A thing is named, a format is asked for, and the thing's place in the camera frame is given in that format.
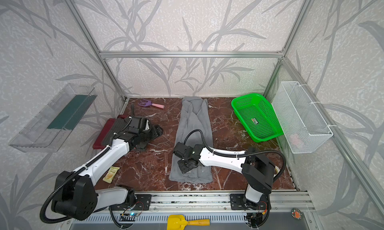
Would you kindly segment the green plastic basket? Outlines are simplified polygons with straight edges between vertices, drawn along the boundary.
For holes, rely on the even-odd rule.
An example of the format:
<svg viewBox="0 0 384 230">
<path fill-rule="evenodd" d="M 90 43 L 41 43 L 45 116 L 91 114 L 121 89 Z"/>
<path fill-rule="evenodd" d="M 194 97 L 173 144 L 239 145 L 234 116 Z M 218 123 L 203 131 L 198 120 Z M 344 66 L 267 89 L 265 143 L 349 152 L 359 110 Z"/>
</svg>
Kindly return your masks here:
<svg viewBox="0 0 384 230">
<path fill-rule="evenodd" d="M 262 95 L 252 93 L 231 102 L 235 115 L 256 143 L 284 134 L 272 104 Z"/>
</svg>

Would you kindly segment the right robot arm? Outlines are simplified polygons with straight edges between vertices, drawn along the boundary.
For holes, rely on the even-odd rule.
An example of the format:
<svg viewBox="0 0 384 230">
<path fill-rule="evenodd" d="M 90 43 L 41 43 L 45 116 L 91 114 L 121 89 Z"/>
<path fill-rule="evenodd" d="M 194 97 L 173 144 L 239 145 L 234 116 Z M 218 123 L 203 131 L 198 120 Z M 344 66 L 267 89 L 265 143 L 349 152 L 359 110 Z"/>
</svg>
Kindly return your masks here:
<svg viewBox="0 0 384 230">
<path fill-rule="evenodd" d="M 272 192 L 276 165 L 265 154 L 248 151 L 224 151 L 197 144 L 193 148 L 177 143 L 173 154 L 180 158 L 178 166 L 183 174 L 197 167 L 220 167 L 238 172 L 248 185 L 242 199 L 233 200 L 233 210 L 267 209 L 267 196 Z"/>
</svg>

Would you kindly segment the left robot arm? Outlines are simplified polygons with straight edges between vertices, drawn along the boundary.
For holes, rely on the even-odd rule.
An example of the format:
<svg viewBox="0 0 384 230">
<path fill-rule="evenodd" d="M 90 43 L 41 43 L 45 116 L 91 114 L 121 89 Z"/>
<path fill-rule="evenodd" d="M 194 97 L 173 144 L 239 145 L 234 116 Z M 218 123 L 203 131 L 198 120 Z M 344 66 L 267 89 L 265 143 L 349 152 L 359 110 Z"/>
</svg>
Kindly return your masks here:
<svg viewBox="0 0 384 230">
<path fill-rule="evenodd" d="M 95 185 L 121 157 L 130 151 L 145 151 L 148 143 L 160 137 L 163 131 L 145 117 L 115 119 L 101 152 L 72 172 L 63 171 L 57 176 L 55 190 L 40 211 L 42 222 L 53 224 L 71 218 L 82 221 L 112 205 L 133 206 L 136 196 L 132 188 L 117 186 L 96 190 Z"/>
</svg>

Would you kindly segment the purple pink toy rake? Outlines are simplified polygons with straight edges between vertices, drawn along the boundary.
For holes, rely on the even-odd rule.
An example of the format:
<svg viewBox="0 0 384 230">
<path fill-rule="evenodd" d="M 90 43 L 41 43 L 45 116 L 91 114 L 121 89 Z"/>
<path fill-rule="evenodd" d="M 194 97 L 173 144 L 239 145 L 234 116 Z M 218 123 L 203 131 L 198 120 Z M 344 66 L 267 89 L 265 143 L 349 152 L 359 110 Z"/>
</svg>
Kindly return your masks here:
<svg viewBox="0 0 384 230">
<path fill-rule="evenodd" d="M 164 108 L 165 108 L 164 105 L 161 105 L 161 104 L 155 104 L 155 103 L 153 103 L 152 101 L 150 101 L 150 100 L 146 100 L 146 99 L 142 99 L 142 100 L 139 102 L 139 106 L 141 106 L 141 107 L 155 107 L 155 108 L 159 108 L 159 109 L 164 109 Z"/>
</svg>

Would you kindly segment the dark striped folded shirt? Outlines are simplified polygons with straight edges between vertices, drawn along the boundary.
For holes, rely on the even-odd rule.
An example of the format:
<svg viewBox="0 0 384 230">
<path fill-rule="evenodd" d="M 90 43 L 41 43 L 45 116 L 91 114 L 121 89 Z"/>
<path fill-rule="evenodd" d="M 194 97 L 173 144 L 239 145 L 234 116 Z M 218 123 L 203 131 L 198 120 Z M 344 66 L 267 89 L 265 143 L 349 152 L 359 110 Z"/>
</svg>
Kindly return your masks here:
<svg viewBox="0 0 384 230">
<path fill-rule="evenodd" d="M 132 117 L 116 118 L 106 124 L 107 132 L 102 140 L 103 147 L 117 147 L 125 144 L 127 150 L 131 150 L 131 141 L 137 136 Z"/>
</svg>

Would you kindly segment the yellow toy shovel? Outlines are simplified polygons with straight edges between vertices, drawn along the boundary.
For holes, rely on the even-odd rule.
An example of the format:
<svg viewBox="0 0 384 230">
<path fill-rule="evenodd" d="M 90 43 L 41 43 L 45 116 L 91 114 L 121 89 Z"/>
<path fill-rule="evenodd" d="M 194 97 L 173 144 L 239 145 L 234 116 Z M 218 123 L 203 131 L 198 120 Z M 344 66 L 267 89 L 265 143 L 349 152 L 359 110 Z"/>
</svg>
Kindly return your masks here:
<svg viewBox="0 0 384 230">
<path fill-rule="evenodd" d="M 210 226 L 209 219 L 187 221 L 183 215 L 170 215 L 167 230 L 184 230 L 186 226 Z"/>
</svg>

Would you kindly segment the maroon folded shirt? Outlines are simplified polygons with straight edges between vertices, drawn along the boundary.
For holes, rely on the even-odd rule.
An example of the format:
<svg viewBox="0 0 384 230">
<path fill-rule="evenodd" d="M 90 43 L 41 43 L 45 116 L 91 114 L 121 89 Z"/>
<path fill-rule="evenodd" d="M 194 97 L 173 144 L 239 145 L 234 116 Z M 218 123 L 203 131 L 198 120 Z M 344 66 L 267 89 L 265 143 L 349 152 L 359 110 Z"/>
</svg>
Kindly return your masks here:
<svg viewBox="0 0 384 230">
<path fill-rule="evenodd" d="M 107 133 L 112 128 L 112 126 L 115 123 L 115 121 L 117 119 L 125 119 L 127 117 L 128 117 L 127 115 L 118 115 L 118 117 L 116 119 L 113 119 L 113 118 L 108 119 L 107 122 L 105 123 L 103 129 L 101 130 L 100 134 L 96 138 L 96 141 L 93 144 L 93 150 L 102 150 L 102 149 L 104 149 L 106 147 L 106 144 L 103 144 L 103 140 L 107 136 Z"/>
</svg>

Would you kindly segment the green snack packet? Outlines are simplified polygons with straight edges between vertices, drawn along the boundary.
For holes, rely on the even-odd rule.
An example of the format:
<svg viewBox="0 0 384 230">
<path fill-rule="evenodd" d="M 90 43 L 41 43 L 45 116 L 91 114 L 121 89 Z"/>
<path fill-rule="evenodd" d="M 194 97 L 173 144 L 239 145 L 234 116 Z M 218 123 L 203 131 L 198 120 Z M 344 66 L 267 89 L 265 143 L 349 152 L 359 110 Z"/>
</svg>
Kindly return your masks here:
<svg viewBox="0 0 384 230">
<path fill-rule="evenodd" d="M 119 167 L 110 167 L 107 174 L 103 177 L 103 181 L 108 184 L 111 184 L 119 169 Z"/>
</svg>

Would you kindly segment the round green red badge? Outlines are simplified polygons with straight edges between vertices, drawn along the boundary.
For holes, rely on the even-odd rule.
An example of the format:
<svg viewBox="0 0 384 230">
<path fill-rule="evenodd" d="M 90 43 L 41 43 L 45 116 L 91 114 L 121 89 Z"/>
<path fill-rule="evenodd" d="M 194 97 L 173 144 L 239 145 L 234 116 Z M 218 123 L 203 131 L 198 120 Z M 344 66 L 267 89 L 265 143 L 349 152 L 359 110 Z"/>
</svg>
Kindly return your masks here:
<svg viewBox="0 0 384 230">
<path fill-rule="evenodd" d="M 301 220 L 303 218 L 303 213 L 298 208 L 292 208 L 292 217 L 296 220 Z"/>
</svg>

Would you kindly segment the clear plastic wall bin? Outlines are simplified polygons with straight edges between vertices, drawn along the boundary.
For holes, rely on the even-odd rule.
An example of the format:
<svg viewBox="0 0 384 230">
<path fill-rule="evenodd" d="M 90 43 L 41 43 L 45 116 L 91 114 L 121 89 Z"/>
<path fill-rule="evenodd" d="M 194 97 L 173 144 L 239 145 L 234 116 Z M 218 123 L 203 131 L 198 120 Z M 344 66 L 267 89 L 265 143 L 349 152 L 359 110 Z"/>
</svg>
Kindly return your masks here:
<svg viewBox="0 0 384 230">
<path fill-rule="evenodd" d="M 23 153 L 57 152 L 97 96 L 94 87 L 67 84 L 9 146 Z"/>
</svg>

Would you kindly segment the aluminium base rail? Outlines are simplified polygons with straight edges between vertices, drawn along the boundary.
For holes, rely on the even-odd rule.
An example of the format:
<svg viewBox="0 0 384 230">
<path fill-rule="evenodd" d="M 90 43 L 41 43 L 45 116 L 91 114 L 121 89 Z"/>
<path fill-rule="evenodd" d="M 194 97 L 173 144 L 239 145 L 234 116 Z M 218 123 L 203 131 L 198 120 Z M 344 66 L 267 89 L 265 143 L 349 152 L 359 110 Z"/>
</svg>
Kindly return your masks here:
<svg viewBox="0 0 384 230">
<path fill-rule="evenodd" d="M 231 194 L 244 191 L 162 191 L 137 192 L 152 195 L 147 213 L 229 213 Z M 298 208 L 302 212 L 314 212 L 314 204 L 307 192 L 273 191 L 270 194 L 271 212 L 289 212 Z"/>
</svg>

